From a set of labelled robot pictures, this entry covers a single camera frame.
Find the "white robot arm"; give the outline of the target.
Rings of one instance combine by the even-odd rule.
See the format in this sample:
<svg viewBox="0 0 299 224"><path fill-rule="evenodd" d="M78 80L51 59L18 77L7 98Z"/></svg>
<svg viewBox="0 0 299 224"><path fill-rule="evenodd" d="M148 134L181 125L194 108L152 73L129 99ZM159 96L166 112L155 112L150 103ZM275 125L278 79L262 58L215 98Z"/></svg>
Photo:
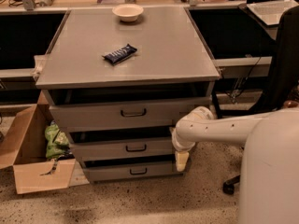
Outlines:
<svg viewBox="0 0 299 224"><path fill-rule="evenodd" d="M171 130L178 171L199 142L244 148L238 224L299 224L299 108L215 119L199 106Z"/></svg>

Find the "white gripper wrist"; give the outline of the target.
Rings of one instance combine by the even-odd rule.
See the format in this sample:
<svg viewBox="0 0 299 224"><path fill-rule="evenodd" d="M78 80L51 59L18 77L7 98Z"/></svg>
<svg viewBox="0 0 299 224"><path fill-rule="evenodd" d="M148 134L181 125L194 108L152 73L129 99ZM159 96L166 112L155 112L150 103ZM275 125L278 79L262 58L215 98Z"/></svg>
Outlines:
<svg viewBox="0 0 299 224"><path fill-rule="evenodd" d="M176 131L173 131L172 144L176 150L175 158L177 171L183 172L186 168L187 161L190 156L188 151L190 151L195 146L195 143L182 139Z"/></svg>

